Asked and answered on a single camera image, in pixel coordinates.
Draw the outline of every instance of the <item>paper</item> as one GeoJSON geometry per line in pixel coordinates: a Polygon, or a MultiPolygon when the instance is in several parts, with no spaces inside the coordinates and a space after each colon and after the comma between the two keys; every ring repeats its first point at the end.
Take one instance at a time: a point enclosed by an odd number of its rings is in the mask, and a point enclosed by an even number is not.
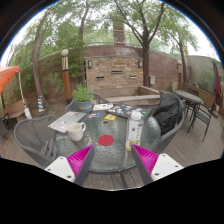
{"type": "Polygon", "coordinates": [[[110,108],[113,107],[112,103],[108,103],[108,104],[96,104],[93,107],[93,110],[108,110],[110,108]]]}
{"type": "Polygon", "coordinates": [[[104,119],[113,121],[115,118],[116,116],[108,114],[104,119]]]}

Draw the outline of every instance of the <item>potted plant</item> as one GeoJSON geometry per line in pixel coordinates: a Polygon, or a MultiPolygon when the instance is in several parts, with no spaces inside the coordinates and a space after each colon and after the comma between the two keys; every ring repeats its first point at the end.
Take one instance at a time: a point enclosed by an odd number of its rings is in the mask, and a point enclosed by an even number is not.
{"type": "Polygon", "coordinates": [[[84,85],[81,83],[76,85],[76,90],[72,92],[72,98],[77,101],[80,112],[90,112],[92,110],[93,92],[87,86],[85,80],[84,85]]]}

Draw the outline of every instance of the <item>orange umbrella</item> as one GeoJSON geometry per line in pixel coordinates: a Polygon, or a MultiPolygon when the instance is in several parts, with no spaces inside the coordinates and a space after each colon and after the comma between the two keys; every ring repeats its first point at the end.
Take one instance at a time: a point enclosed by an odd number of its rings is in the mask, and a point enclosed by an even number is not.
{"type": "Polygon", "coordinates": [[[8,85],[12,77],[20,71],[20,66],[2,67],[0,66],[0,94],[8,85]]]}

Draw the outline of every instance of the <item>planter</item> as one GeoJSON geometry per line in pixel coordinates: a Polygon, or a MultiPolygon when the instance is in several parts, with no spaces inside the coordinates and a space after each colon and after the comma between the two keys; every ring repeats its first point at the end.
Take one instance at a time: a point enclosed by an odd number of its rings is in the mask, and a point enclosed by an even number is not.
{"type": "Polygon", "coordinates": [[[77,104],[78,104],[80,112],[87,113],[92,110],[92,102],[90,100],[86,102],[77,102],[77,104]]]}

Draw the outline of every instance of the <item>red circle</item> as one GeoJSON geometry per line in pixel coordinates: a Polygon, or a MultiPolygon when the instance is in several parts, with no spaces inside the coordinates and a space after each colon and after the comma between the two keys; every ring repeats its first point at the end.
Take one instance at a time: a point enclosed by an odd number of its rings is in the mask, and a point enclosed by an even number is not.
{"type": "Polygon", "coordinates": [[[111,145],[114,142],[114,138],[111,135],[102,135],[98,138],[100,145],[111,145]]]}

